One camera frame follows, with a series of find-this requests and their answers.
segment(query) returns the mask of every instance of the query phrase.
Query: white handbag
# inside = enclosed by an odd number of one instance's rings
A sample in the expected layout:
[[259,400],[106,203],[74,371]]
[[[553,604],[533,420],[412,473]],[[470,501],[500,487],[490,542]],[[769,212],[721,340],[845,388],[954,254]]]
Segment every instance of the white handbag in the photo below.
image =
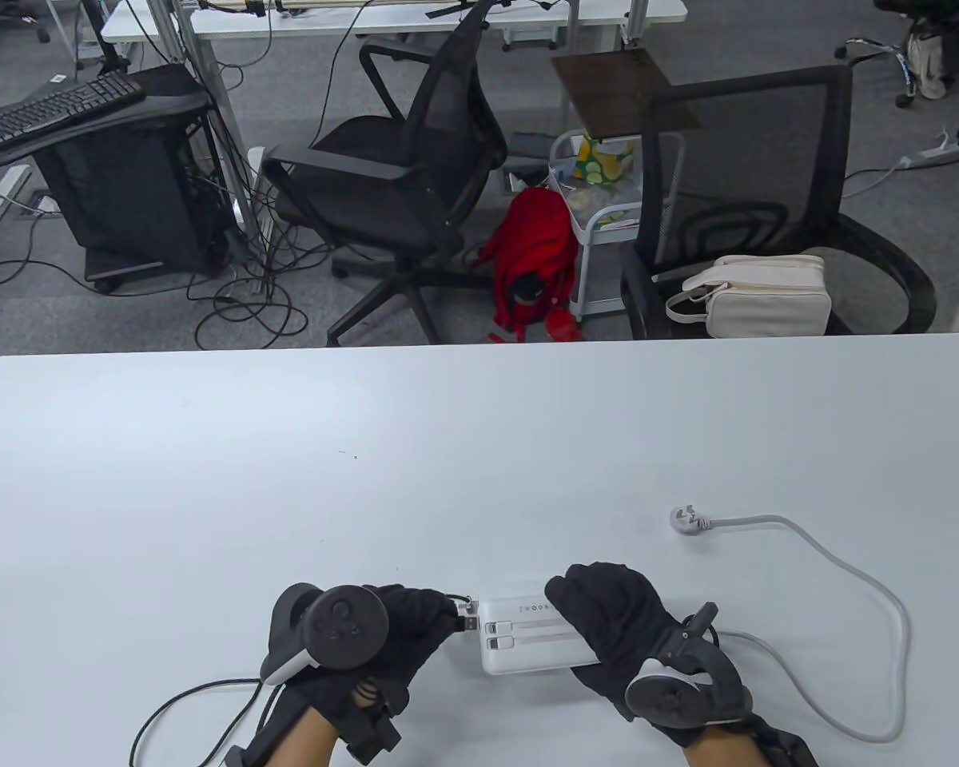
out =
[[[684,300],[705,304],[705,311],[675,311]],[[685,280],[665,310],[674,322],[706,323],[715,339],[823,336],[831,296],[819,256],[724,256]]]

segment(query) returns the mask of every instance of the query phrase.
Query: chair seat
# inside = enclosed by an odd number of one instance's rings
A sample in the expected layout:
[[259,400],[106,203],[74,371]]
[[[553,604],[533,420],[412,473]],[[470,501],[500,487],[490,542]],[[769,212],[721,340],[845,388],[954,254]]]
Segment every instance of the chair seat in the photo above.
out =
[[[402,130],[403,124],[390,117],[354,117],[320,139],[314,149],[399,164]],[[345,240],[417,259],[435,252],[431,237],[395,185],[305,165],[296,165],[291,179]],[[312,227],[285,194],[278,197],[277,215],[290,224]]]

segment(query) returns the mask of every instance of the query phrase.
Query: keyboard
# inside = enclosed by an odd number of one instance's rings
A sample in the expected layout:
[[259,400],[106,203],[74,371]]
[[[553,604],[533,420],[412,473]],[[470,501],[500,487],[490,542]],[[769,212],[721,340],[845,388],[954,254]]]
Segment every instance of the keyboard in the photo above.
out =
[[0,149],[88,120],[93,114],[119,109],[144,96],[131,77],[113,72],[63,91],[17,102],[0,109]]

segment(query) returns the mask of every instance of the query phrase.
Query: white power bank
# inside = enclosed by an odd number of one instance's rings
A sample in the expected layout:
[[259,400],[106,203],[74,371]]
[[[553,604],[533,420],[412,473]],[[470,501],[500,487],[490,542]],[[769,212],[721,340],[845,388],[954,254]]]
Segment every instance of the white power bank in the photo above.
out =
[[477,599],[479,656],[487,674],[589,666],[597,657],[545,596]]

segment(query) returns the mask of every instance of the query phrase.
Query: power plug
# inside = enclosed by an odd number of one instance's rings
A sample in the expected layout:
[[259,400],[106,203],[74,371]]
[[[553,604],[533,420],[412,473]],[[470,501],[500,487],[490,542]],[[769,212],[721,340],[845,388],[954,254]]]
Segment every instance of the power plug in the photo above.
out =
[[672,527],[684,535],[696,535],[710,529],[710,520],[706,516],[696,514],[692,504],[686,507],[675,507],[669,515]]

